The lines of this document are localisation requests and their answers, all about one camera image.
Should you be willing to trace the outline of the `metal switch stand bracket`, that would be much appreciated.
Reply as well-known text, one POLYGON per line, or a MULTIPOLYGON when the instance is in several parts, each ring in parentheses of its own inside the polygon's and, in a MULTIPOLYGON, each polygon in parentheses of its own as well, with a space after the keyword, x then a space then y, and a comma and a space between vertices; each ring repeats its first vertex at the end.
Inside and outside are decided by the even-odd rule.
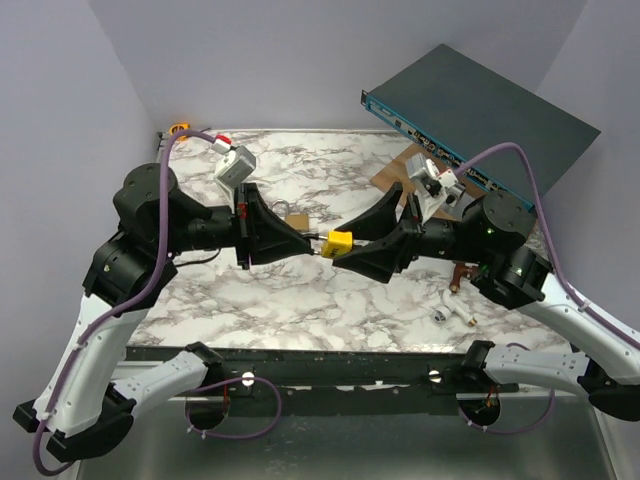
POLYGON ((461 217, 466 207, 474 201, 467 192, 466 185, 458 182, 447 190, 442 210, 453 217, 461 217))

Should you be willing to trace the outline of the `orange tape measure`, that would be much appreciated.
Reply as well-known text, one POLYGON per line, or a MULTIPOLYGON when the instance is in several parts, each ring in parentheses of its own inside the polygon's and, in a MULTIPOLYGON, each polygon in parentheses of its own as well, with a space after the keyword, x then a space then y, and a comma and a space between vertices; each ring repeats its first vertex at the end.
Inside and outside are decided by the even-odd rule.
MULTIPOLYGON (((189 130, 191 128, 191 125, 189 123, 176 123, 173 124, 170 128, 169 128, 169 135, 170 136, 174 136, 177 133, 181 133, 185 130, 189 130)), ((180 135, 179 137, 176 138, 177 142, 183 142, 187 139, 187 136, 185 135, 180 135)))

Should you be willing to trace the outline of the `teal network switch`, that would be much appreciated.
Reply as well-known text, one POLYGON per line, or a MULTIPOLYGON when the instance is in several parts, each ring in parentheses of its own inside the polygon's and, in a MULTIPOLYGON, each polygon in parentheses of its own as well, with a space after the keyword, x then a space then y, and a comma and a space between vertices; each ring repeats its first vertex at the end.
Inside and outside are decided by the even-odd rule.
POLYGON ((528 209, 601 133, 446 44, 363 91, 361 103, 449 167, 497 144, 519 145, 532 178, 513 151, 491 155, 466 170, 465 177, 484 191, 512 193, 528 209))

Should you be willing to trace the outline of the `brown tap fitting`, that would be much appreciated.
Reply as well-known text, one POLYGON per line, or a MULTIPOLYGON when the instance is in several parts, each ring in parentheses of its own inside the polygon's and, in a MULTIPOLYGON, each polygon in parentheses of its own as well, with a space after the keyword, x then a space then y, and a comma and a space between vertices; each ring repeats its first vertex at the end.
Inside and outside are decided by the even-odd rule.
POLYGON ((476 265, 467 264, 464 262, 455 262, 452 273, 452 278, 449 283, 449 290, 457 294, 461 288, 461 280, 471 280, 477 275, 478 268, 476 265))

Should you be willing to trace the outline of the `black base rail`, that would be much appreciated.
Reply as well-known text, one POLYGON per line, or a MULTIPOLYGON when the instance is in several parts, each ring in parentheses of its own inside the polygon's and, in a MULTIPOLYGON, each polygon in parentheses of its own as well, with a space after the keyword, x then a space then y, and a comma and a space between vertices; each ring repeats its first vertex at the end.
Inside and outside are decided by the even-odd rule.
POLYGON ((454 415, 458 398, 497 391, 462 354, 221 348, 204 382, 234 416, 454 415))

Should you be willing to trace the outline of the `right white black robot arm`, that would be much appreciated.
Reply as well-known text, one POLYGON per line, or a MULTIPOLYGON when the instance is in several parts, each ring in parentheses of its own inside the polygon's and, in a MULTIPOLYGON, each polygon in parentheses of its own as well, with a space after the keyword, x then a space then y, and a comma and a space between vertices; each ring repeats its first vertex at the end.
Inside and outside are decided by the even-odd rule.
POLYGON ((456 381, 474 392, 504 384, 560 390, 617 419, 638 420, 638 334, 564 290, 558 268, 525 244, 533 214, 513 195, 494 191, 474 200, 459 221, 428 218, 414 194, 397 215, 400 190, 395 184, 340 227, 357 243, 346 253, 330 248, 335 267, 387 283, 419 257, 476 265, 472 284, 485 298, 536 319, 575 349, 551 354, 475 341, 454 372, 456 381))

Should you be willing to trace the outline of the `yellow black padlock with keys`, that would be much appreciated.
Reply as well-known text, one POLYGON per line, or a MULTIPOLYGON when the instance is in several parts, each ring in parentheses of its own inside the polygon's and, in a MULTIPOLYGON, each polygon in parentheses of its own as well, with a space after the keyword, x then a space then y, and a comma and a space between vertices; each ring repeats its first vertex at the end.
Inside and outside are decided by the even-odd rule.
POLYGON ((335 259, 346 255, 355 248, 364 247, 369 240, 356 239, 352 232, 331 230, 326 234, 309 232, 304 238, 311 242, 316 255, 326 259, 335 259))

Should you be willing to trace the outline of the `small brass padlock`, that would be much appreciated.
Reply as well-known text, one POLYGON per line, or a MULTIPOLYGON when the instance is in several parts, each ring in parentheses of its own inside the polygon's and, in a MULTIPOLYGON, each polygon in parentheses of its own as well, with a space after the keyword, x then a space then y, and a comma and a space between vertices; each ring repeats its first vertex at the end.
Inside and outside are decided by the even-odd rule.
POLYGON ((290 204, 283 199, 276 200, 272 203, 272 210, 285 223, 301 233, 310 231, 310 219, 306 213, 293 213, 290 204))

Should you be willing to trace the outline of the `white tap fitting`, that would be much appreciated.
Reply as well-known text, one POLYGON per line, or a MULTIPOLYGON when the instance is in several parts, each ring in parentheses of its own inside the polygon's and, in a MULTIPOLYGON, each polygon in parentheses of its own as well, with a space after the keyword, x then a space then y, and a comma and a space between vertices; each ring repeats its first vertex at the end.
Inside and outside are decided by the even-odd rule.
POLYGON ((434 308, 432 318, 435 323, 444 324, 453 315, 457 315, 467 326, 474 327, 477 324, 475 317, 446 289, 440 295, 440 303, 434 308))

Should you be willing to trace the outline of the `wooden board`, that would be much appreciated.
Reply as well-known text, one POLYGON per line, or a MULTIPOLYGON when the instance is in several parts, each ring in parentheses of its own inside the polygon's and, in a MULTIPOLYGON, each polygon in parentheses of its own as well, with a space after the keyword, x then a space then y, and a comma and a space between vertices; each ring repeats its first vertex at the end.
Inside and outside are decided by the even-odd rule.
MULTIPOLYGON (((400 203, 402 206, 405 206, 406 197, 408 194, 415 194, 414 186, 411 184, 406 171, 406 162, 407 160, 415 154, 422 153, 427 158, 431 159, 440 171, 444 171, 447 168, 450 168, 452 171, 455 170, 453 167, 449 167, 441 160, 435 159, 430 155, 427 155, 426 150, 421 149, 419 147, 409 147, 404 152, 402 152, 396 159, 394 159, 391 163, 389 163, 385 168, 383 168, 380 172, 378 172, 372 179, 371 183, 376 186, 379 190, 383 192, 387 192, 387 190, 392 186, 394 182, 400 182, 403 186, 403 194, 400 199, 400 203)), ((477 186, 472 186, 469 181, 464 180, 462 178, 457 179, 461 180, 461 183, 466 185, 467 192, 471 194, 471 196, 475 200, 478 200, 485 196, 485 192, 481 191, 481 189, 477 186)), ((515 215, 514 218, 502 218, 501 215, 498 215, 497 220, 500 222, 501 226, 507 227, 507 231, 505 233, 506 237, 513 237, 513 239, 507 239, 506 242, 508 245, 520 245, 522 242, 526 241, 531 233, 534 230, 536 219, 534 216, 527 212, 526 209, 520 208, 522 211, 518 211, 516 207, 520 207, 520 205, 516 205, 512 210, 509 210, 507 213, 518 214, 515 215)), ((456 241, 456 230, 459 226, 459 221, 455 220, 454 217, 448 215, 443 212, 440 208, 436 211, 436 213, 426 221, 423 225, 424 229, 424 238, 427 239, 428 242, 431 242, 435 245, 438 241, 440 243, 455 243, 456 241)), ((397 220, 396 227, 394 230, 401 230, 400 220, 397 220)))

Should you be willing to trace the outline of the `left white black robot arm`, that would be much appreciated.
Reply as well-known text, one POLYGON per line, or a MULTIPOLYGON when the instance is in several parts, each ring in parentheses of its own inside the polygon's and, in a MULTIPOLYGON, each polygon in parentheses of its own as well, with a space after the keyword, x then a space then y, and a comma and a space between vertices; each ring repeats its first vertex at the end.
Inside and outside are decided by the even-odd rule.
POLYGON ((109 453, 138 417, 171 397, 220 387, 222 358, 200 342, 139 376, 113 379, 132 334, 177 275, 178 255, 232 248, 249 268, 312 250, 253 183, 239 185, 231 205, 207 207, 180 189, 170 168, 145 164, 126 176, 113 201, 118 229, 93 256, 60 363, 43 393, 13 414, 34 435, 34 453, 47 452, 63 467, 109 453))

